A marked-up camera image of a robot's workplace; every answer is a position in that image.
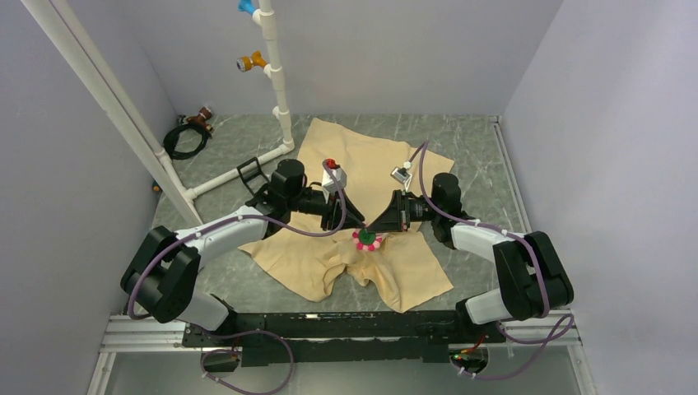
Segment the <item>pink flower smiley brooch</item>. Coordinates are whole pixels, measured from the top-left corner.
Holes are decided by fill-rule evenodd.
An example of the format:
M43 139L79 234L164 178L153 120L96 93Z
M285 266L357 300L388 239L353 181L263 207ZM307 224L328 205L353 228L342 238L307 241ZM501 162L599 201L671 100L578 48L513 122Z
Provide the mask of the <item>pink flower smiley brooch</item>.
M359 251L374 252L384 241L384 235L370 232L366 229L356 230L352 233L352 240Z

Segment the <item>cream yellow t-shirt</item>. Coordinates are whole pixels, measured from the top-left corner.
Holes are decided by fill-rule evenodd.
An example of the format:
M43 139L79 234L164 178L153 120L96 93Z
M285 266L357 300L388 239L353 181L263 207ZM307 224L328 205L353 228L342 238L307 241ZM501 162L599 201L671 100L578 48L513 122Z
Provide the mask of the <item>cream yellow t-shirt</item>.
M309 125L297 159L312 181L322 163L335 160L347 173L349 200L374 221L399 187L390 175L410 160L414 148L406 142L367 137L337 123L315 118ZM313 238L283 229L242 246L271 277L307 300L319 302L332 294L336 279L346 273L361 286L373 283L384 304L399 313L452 290L453 285L417 225L383 238L376 250L356 247L354 228Z

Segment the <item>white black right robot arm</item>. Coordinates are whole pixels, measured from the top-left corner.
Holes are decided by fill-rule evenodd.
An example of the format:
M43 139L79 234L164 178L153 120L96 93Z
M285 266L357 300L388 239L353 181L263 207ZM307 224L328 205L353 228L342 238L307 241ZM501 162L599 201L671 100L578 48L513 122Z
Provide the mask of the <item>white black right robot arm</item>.
M397 233L414 222L429 222L444 246L473 253L494 264L498 286L456 305L454 332L465 342L500 320L542 318L574 299L574 288L550 237L541 231L510 233L478 223L463 210L458 179L439 173L431 193L417 196L396 190L388 207L370 223L371 233Z

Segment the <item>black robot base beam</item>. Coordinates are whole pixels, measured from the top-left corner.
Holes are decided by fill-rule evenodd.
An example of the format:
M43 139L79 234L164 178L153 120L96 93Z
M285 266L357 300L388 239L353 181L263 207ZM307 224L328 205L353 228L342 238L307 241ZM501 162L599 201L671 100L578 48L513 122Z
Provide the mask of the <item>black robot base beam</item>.
M244 367L294 360L351 362L420 360L445 363L460 348L501 344L494 323L475 325L457 310L379 312L239 313L235 324L213 335L193 325L186 348L231 348Z

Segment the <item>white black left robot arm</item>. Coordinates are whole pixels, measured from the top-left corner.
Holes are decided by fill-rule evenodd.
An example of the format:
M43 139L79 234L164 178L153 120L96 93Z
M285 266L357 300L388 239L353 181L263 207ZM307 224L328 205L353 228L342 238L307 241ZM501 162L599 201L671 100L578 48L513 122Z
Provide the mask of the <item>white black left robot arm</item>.
M281 229L311 238L360 228L365 218L348 199L346 175L332 160L322 163L324 184L308 184L304 165L282 160L264 185L233 213L193 228L150 230L120 281L131 319L179 320L203 328L215 345L230 343L236 312L224 300L195 289L210 261Z

